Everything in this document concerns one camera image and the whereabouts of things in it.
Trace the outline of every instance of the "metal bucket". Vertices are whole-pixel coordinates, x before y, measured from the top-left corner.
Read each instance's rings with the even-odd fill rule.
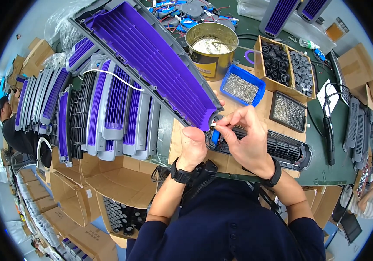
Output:
[[[209,54],[203,52],[201,48],[200,51],[195,50],[193,46],[202,39],[215,39],[215,41],[224,44],[238,45],[239,38],[236,33],[227,26],[219,23],[200,23],[189,29],[185,39],[189,46],[189,56],[204,76],[205,80],[222,80],[233,62],[236,47],[222,45],[223,48],[228,49],[228,52]]]

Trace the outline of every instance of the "worktable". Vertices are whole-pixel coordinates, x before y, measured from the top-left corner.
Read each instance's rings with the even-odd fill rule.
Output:
[[[237,2],[220,0],[214,3],[217,7],[223,7],[230,5],[230,8],[222,9],[222,15],[233,15],[234,18],[240,19],[238,26],[236,27],[236,34],[251,33],[258,35],[260,22],[251,18],[239,16],[237,14]],[[282,31],[277,38],[283,39],[283,43],[291,46],[299,51],[306,51],[307,55],[311,60],[314,58],[311,49],[303,48],[298,43],[291,41],[287,32]],[[244,47],[253,48],[257,36],[245,35],[244,37],[253,38],[254,40],[239,39],[239,44]],[[240,60],[240,64],[253,67],[244,57],[245,50],[237,48],[234,54],[235,60]],[[327,67],[323,68],[322,65],[316,66],[317,81],[319,89],[323,86],[327,79],[331,82],[336,82],[336,78],[331,70]],[[311,116],[318,128],[322,131],[323,124],[323,112],[319,101],[313,100],[307,103],[308,109]],[[335,136],[335,159],[336,163],[333,167],[327,164],[326,156],[326,142],[325,138],[322,137],[314,128],[312,120],[307,117],[307,123],[311,125],[306,130],[306,143],[309,144],[313,151],[310,167],[308,170],[301,172],[299,178],[296,178],[300,185],[344,185],[353,184],[356,179],[357,172],[353,169],[351,162],[351,149],[346,153],[343,151],[342,145],[346,133],[346,124],[348,118],[349,108],[347,105],[339,99],[336,107],[332,113],[333,130]],[[158,131],[158,147],[157,155],[151,157],[153,163],[166,165],[168,162],[169,148],[171,144],[171,134],[174,118],[166,112],[164,109],[161,110],[159,119],[159,131]]]

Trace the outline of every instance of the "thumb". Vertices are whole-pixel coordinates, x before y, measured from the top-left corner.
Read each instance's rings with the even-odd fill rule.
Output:
[[[192,144],[205,143],[205,135],[199,128],[185,127],[182,133],[191,140]]]
[[[230,128],[216,125],[215,129],[223,135],[225,141],[229,145],[229,148],[238,144],[239,141],[237,140],[237,136]]]

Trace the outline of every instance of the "black wristwatch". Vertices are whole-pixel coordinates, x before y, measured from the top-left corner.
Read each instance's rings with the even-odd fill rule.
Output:
[[[262,181],[262,185],[266,187],[275,186],[278,183],[279,179],[281,178],[281,174],[282,174],[282,169],[281,169],[281,165],[279,164],[279,161],[277,161],[273,157],[272,157],[272,160],[273,160],[273,164],[275,164],[275,172],[273,173],[273,176],[272,178],[270,178],[270,180],[264,179]]]
[[[176,182],[186,184],[191,179],[192,175],[195,173],[196,168],[192,172],[188,172],[185,170],[177,170],[176,162],[178,162],[178,159],[179,157],[177,157],[175,161],[172,163],[171,176]]]

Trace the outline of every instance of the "navy blue shirt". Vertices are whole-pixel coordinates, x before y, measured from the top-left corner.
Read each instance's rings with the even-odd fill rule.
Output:
[[[314,220],[289,224],[305,259],[325,260],[324,233]],[[144,223],[127,242],[128,261],[137,260],[301,260],[283,222],[260,205],[243,181],[218,179],[205,187],[169,226]]]

